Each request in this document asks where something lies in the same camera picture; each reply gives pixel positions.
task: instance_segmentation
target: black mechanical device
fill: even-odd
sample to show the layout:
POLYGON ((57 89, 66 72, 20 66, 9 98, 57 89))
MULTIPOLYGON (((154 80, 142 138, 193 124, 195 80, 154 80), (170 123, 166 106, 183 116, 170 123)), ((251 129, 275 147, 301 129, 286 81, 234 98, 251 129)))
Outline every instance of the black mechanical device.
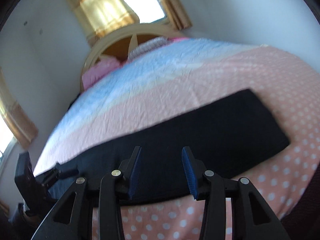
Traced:
MULTIPOLYGON (((93 207, 99 208, 100 240, 125 240, 119 201, 134 195, 140 153, 141 148, 136 146, 131 158, 102 180, 79 177, 55 203, 32 240, 90 240, 93 207)), ((225 239, 225 198, 232 200, 233 240, 290 240, 249 179, 221 178, 196 160, 189 147, 182 150, 182 163, 190 193, 196 200, 206 201, 200 240, 225 239)))

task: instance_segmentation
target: bed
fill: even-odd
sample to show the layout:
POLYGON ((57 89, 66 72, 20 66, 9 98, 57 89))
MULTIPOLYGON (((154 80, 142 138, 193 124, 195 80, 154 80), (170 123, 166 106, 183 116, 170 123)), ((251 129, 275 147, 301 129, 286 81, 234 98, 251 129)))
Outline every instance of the bed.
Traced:
MULTIPOLYGON (((139 44, 159 36, 184 37, 163 25, 121 28, 95 44, 82 74, 106 56, 126 58, 139 44)), ((184 39, 124 64, 81 94, 52 132, 34 174, 101 142, 143 130, 245 88, 251 88, 270 109, 291 144, 234 179, 249 178, 278 218, 285 220, 319 170, 320 75, 295 55, 267 45, 184 39)), ((226 239, 231 239, 230 200, 226 203, 226 239)), ((191 196, 123 206, 125 237, 196 240, 203 210, 204 202, 191 196)), ((97 210, 92 223, 92 239, 98 239, 97 210)))

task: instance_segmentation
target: window pane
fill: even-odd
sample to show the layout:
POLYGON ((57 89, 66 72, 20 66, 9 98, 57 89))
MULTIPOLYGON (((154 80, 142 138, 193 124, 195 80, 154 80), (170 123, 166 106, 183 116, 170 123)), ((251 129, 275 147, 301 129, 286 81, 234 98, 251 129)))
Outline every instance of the window pane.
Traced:
POLYGON ((0 151, 4 152, 8 144, 11 142, 13 134, 7 127, 4 120, 0 117, 0 151))
POLYGON ((124 0, 135 11, 140 23, 151 23, 165 17, 157 0, 124 0))

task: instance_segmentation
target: black folded cloth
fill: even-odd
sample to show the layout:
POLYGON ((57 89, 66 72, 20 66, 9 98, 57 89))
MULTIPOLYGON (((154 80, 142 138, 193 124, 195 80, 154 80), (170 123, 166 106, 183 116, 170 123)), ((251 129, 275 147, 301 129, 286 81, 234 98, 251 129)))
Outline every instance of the black folded cloth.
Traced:
MULTIPOLYGON (((144 130, 95 146, 62 165, 78 165, 81 176, 102 178, 141 146, 141 173, 133 200, 158 202, 189 194, 181 150, 190 146, 196 159, 224 178, 232 178, 271 158, 289 145, 270 111, 249 89, 144 130)), ((50 190, 59 198, 75 178, 50 190)))

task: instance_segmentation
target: arched headboard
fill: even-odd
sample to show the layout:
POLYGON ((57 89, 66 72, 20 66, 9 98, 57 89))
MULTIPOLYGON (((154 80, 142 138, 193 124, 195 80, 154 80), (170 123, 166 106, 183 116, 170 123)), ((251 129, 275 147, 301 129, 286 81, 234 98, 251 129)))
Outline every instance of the arched headboard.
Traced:
MULTIPOLYGON (((167 25, 160 24, 132 24, 111 32, 101 38, 92 47, 81 71, 82 75, 103 57, 115 56, 120 60, 126 60, 128 54, 139 44, 155 37, 167 38, 184 37, 181 32, 173 30, 167 25)), ((80 79, 81 92, 84 91, 82 79, 80 79)))

